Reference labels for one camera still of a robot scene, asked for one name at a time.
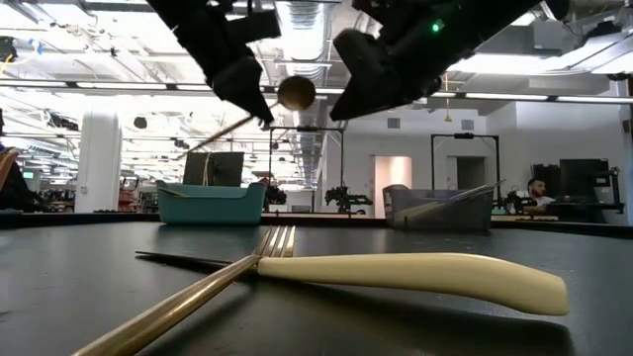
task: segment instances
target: computer monitor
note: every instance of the computer monitor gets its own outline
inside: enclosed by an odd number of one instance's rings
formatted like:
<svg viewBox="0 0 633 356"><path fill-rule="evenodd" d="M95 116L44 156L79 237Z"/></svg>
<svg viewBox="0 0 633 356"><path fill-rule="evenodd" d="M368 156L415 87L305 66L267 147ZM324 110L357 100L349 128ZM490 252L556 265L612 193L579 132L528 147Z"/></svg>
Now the computer monitor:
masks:
<svg viewBox="0 0 633 356"><path fill-rule="evenodd" d="M593 188L610 187L606 159L561 159L561 185L564 195L594 197Z"/></svg>
<svg viewBox="0 0 633 356"><path fill-rule="evenodd" d="M207 167L206 185L239 187L244 152L195 152L187 155L183 184L203 185Z"/></svg>

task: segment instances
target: ceiling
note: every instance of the ceiling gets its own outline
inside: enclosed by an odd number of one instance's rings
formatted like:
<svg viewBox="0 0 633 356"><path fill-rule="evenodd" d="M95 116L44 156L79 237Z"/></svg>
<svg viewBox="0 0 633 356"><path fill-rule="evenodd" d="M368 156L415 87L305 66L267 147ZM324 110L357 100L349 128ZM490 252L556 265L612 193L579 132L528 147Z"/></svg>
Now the ceiling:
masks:
<svg viewBox="0 0 633 356"><path fill-rule="evenodd" d="M301 74L313 80L317 87L344 87L348 72L331 45L332 38L346 28L370 34L379 30L379 25L352 9L350 3L349 0L261 2L263 9L277 9L283 32L280 39L250 45L265 69L261 84L276 86L288 75ZM582 46L579 34L585 34L608 16L617 16L618 21L628 25L630 14L622 9L623 4L623 1L613 0L575 0L570 15L572 21L565 26L545 21L535 10L532 14L539 19L532 19L527 26L508 27L482 45L475 57L449 68L444 89L528 94L604 92L608 81L603 75L591 74L591 68L580 70L551 59L574 53ZM245 1L236 2L234 7L232 19L244 16ZM202 70L143 0L0 1L0 36L16 39L18 62L22 62L7 66L2 74L4 79L188 84L202 84L205 80ZM587 57L591 57L591 53L585 53L584 58ZM95 95L98 92L81 90L73 93L0 90L3 94L0 105L8 119L5 132L31 135L11 139L25 150L22 162L25 166L42 167L49 177L59 180L70 178L76 172L80 139L77 132L51 127L50 114L81 127L85 108L104 104L117 108L124 122L126 139L124 172L166 180L178 180L182 174L183 162L170 159L183 151L174 146L173 137L186 138L185 141L193 145L245 116L240 109L221 102L212 93L209 96L127 92ZM275 125L326 126L330 104L319 100L301 115L275 110ZM425 108L432 112L445 105L445 100L429 99ZM454 109L476 110L479 116L487 115L499 105L503 103L478 100L451 103ZM136 117L147 118L146 130L135 128ZM37 134L59 133L66 134L68 139L36 137ZM275 138L281 133L274 132ZM247 154L245 181L254 179L251 171L268 169L269 133L262 132L253 123L230 138L233 150ZM280 146L272 161L273 173L281 183L313 186L317 182L315 172L321 142L321 133L290 131L279 137ZM231 146L229 142L219 142L210 149L229 150Z"/></svg>

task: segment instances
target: metal frame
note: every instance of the metal frame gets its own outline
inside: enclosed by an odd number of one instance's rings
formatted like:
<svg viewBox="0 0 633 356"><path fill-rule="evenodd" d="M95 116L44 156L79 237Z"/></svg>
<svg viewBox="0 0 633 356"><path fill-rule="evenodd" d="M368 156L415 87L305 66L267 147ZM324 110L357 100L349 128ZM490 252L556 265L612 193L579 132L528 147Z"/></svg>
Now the metal frame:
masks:
<svg viewBox="0 0 633 356"><path fill-rule="evenodd" d="M273 127L269 130L268 141L268 182L272 182L273 174L273 132L275 130L294 130L304 133L317 133L317 132L338 132L340 133L340 186L343 186L343 170L345 167L345 131L344 129L335 128L312 128L312 127Z"/></svg>
<svg viewBox="0 0 633 356"><path fill-rule="evenodd" d="M473 133L432 133L431 134L431 189L435 190L435 138L436 137L453 137L455 139L473 139L473 138L492 138L495 140L495 157L497 181L501 181L501 169L499 160L498 135L496 134L473 134ZM497 200L501 201L501 186L497 186Z"/></svg>

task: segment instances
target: dark table surface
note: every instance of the dark table surface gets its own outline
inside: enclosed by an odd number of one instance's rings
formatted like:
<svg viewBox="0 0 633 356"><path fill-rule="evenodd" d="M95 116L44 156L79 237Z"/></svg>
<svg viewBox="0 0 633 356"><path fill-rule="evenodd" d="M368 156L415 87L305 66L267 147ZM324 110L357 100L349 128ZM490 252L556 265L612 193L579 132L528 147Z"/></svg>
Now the dark table surface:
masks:
<svg viewBox="0 0 633 356"><path fill-rule="evenodd" d="M135 259L135 250L236 260L263 228L126 222L0 230L0 354L67 355L204 276ZM295 254L445 251L563 277L570 315L259 279L229 286L141 354L631 354L633 240L519 229L465 235L298 227Z"/></svg>

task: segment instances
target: white pillar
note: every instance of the white pillar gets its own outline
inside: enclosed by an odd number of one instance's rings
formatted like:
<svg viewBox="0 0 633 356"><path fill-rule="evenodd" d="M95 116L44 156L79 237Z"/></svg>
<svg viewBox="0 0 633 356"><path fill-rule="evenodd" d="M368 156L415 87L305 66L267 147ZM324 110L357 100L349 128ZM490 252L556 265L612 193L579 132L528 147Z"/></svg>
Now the white pillar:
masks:
<svg viewBox="0 0 633 356"><path fill-rule="evenodd" d="M122 139L117 112L92 109L84 113L75 213L118 208Z"/></svg>

